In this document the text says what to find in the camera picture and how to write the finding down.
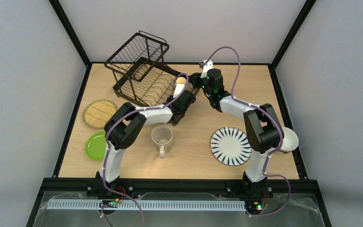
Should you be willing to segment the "yellow cup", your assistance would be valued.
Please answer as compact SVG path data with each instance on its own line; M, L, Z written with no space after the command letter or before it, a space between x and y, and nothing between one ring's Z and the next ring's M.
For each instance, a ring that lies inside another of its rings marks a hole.
M186 82L187 82L187 80L186 80L186 78L185 77L178 77L177 79L176 79L176 82L175 82L175 86L177 87L177 86L185 86L185 84L186 84Z

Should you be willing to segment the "beige patterned mug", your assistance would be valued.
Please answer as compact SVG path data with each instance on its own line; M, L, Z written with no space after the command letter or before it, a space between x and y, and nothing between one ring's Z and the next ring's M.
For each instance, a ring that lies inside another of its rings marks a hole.
M159 157L165 158L172 149L173 131L166 125L156 126L151 132L151 139L159 151Z

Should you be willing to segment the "black wire dish rack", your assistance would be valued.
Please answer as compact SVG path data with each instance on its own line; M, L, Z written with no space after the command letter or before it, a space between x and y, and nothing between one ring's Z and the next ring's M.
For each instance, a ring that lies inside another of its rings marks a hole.
M156 35L138 31L105 62L113 73L113 90L137 106L156 106L173 95L180 72L164 62L169 44Z

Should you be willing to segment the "white ceramic bowl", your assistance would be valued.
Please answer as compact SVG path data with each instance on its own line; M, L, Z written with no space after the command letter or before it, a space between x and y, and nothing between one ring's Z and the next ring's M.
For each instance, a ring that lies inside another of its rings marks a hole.
M275 152L278 155L285 155L295 150L299 145L297 134L290 128L282 127L284 139L282 147Z

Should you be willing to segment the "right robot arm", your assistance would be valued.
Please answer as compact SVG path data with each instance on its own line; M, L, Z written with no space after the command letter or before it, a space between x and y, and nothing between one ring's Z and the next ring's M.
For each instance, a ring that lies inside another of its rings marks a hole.
M244 120L248 143L254 150L245 175L252 183L264 180L269 156L281 147L284 138L273 106L256 105L234 97L225 90L219 69L203 69L196 81L212 108Z

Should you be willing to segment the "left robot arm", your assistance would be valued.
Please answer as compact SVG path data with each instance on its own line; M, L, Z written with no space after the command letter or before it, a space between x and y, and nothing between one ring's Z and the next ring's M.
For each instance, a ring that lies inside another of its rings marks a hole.
M195 101L196 96L185 90L157 106L139 107L124 103L104 125L106 152L98 171L100 177L107 183L119 178L126 149L135 142L142 128L157 123L177 125Z

